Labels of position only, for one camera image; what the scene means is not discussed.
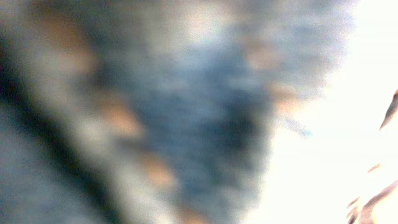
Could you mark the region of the light blue denim jeans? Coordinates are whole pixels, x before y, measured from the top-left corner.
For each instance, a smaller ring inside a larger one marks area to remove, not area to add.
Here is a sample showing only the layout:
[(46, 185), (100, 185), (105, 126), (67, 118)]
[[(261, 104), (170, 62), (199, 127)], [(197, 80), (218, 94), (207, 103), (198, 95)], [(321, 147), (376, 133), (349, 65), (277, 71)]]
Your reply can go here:
[(2, 1), (2, 223), (241, 223), (353, 1)]

